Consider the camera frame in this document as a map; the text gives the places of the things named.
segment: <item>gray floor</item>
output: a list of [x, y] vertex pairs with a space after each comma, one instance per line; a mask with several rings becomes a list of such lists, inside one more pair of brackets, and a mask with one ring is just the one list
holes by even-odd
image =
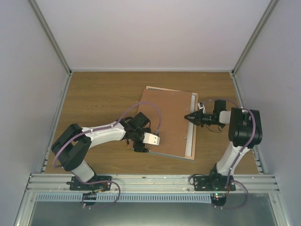
[[[229, 195], [226, 205], [244, 202]], [[267, 195], [252, 194], [239, 210], [216, 210], [205, 203], [116, 203], [105, 209], [83, 209], [77, 202], [37, 202], [31, 226], [274, 226]]]

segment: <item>black mounting plate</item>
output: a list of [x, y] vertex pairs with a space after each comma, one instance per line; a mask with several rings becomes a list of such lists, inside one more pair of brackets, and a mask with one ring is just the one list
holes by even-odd
[[[100, 181], [100, 180], [112, 180], [112, 177], [100, 175], [94, 178], [94, 181]], [[104, 188], [102, 189], [102, 191], [105, 192], [111, 189], [111, 184], [107, 184], [107, 186], [105, 186], [106, 184], [104, 183], [99, 183], [95, 185], [85, 185], [79, 182], [79, 180], [77, 180], [76, 177], [72, 177], [71, 182], [67, 182], [67, 184], [70, 185], [69, 187], [70, 191], [95, 191]]]
[[[210, 182], [210, 176], [194, 176], [193, 177], [193, 184], [195, 191], [228, 191], [228, 188], [223, 186], [227, 183], [227, 176], [222, 176], [219, 179], [214, 181], [214, 184]], [[229, 183], [230, 191], [235, 191], [235, 185]]]

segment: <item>white wall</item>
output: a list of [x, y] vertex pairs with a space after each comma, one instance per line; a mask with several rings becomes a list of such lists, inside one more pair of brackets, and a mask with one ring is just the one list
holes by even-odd
[[248, 107], [261, 113], [260, 151], [293, 225], [300, 225], [301, 1], [280, 1], [236, 75]]
[[0, 1], [0, 31], [0, 225], [11, 226], [67, 74], [27, 1]]
[[72, 70], [232, 70], [269, 0], [37, 0]]

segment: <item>black wire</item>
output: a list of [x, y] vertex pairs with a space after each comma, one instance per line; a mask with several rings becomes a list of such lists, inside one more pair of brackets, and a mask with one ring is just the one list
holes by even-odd
[[190, 184], [190, 185], [194, 185], [194, 184], [192, 184], [190, 181], [191, 181], [191, 178], [193, 178], [194, 176], [204, 176], [204, 174], [192, 174], [191, 176], [189, 176], [188, 177], [188, 183]]
[[206, 127], [207, 127], [207, 129], [208, 129], [209, 131], [211, 131], [211, 132], [213, 132], [213, 133], [222, 133], [222, 131], [221, 131], [221, 129], [220, 129], [220, 126], [217, 126], [219, 132], [213, 131], [213, 130], [209, 129], [209, 126], [208, 126], [207, 124], [206, 124]]

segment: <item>wooden table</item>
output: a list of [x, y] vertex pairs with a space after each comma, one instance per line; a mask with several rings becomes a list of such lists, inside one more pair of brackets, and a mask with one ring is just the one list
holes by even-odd
[[[55, 140], [72, 123], [82, 127], [105, 125], [139, 102], [146, 86], [199, 93], [199, 100], [226, 97], [236, 100], [228, 73], [190, 72], [84, 72], [74, 73], [55, 133]], [[233, 105], [227, 103], [227, 109]], [[206, 106], [212, 112], [213, 103]], [[137, 108], [129, 115], [134, 116]], [[197, 128], [195, 160], [183, 160], [150, 153], [135, 153], [125, 141], [113, 141], [91, 148], [86, 162], [96, 173], [115, 174], [208, 174], [228, 147], [228, 127], [221, 134], [206, 127]], [[52, 167], [49, 155], [46, 173], [65, 173]], [[249, 151], [237, 166], [236, 174], [257, 174], [253, 153]]]

